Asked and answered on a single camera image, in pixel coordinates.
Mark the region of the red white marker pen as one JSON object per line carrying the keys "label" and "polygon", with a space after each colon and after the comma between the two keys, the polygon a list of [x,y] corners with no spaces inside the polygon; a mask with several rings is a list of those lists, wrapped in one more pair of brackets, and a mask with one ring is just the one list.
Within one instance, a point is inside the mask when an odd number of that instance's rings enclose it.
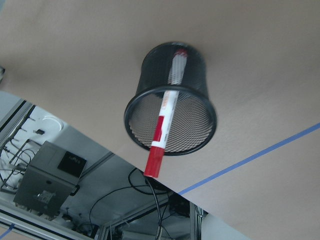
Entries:
{"label": "red white marker pen", "polygon": [[[183,48],[179,48],[174,53],[168,75],[168,79],[173,85],[181,84],[187,58],[187,50]],[[143,173],[146,177],[157,178],[159,176],[178,97],[178,90],[166,90],[163,94],[153,141]]]}

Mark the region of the black mesh pen cup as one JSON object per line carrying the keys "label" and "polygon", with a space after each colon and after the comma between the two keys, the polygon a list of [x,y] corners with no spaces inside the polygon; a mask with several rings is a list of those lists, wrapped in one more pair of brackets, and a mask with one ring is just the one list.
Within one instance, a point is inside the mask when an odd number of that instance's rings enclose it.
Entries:
{"label": "black mesh pen cup", "polygon": [[[187,53],[181,83],[169,81],[174,54]],[[178,91],[178,99],[164,154],[180,156],[203,148],[214,136],[217,115],[210,102],[206,64],[201,53],[182,42],[166,42],[145,56],[135,96],[124,112],[124,125],[129,137],[149,150],[154,138],[161,103],[166,90]]]}

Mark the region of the grey control box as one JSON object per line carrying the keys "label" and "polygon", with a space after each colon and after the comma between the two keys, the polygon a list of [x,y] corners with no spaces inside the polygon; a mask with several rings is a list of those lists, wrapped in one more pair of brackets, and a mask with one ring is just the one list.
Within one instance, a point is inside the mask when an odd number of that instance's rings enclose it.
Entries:
{"label": "grey control box", "polygon": [[77,192],[87,160],[45,141],[28,164],[13,202],[54,217]]}

